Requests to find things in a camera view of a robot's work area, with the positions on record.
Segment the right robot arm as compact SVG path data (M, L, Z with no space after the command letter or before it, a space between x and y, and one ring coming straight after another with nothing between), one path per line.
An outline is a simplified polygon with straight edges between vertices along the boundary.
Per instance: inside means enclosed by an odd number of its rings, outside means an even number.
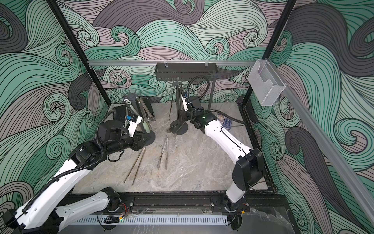
M227 211L236 211L244 194L265 176L263 153L241 143L211 112L183 107L178 115L181 120L190 121L195 128L212 138L233 161L233 182L226 190L222 203Z

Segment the dark slim steel tongs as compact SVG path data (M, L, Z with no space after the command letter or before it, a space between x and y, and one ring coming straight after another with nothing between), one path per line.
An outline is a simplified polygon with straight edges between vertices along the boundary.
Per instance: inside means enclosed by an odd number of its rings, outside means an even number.
M183 119L183 115L188 111L182 83L180 83L176 87L176 105L177 105L177 119L178 121L181 121Z

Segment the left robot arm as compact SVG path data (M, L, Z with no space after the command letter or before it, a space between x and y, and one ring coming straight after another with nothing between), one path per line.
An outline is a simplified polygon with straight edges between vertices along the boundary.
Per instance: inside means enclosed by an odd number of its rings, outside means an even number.
M128 148L138 151L147 139L142 136L120 137L118 140L92 140L80 144L70 154L58 173L29 201L17 209L5 212L2 220L15 234L57 234L71 223L100 211L116 212L121 205L120 195L106 187L98 193L60 206L60 202L108 155Z

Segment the long steel tweezers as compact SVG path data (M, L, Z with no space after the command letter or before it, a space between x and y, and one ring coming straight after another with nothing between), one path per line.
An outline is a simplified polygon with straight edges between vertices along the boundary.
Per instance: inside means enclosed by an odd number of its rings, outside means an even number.
M125 180L123 181L123 184L128 180L128 178L129 178L130 174L132 173L134 167L136 166L136 164L138 163L138 161L140 161L140 159L142 158L142 156L143 156L145 150L146 150L146 147L143 147L143 148L140 150L140 153L138 154L138 156L137 156L135 162L133 163L133 165L132 165L131 169L129 170L128 174L126 175Z
M170 101L170 109L169 109L169 115L168 115L168 120L170 120L171 112L172 112L172 107L174 103L174 94L175 94L175 86L172 86L172 96L171 96L171 101Z

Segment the slim silver tweezer tongs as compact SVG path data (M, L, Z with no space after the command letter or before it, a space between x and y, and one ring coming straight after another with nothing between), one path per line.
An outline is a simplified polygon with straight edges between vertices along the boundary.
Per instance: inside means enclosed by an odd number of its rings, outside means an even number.
M165 137L164 145L162 147L162 151L161 151L161 154L159 156L158 165L157 165L158 169L160 169L160 167L161 167L161 161L162 161L163 154L167 153L167 147L168 147L168 135L166 135L166 137Z

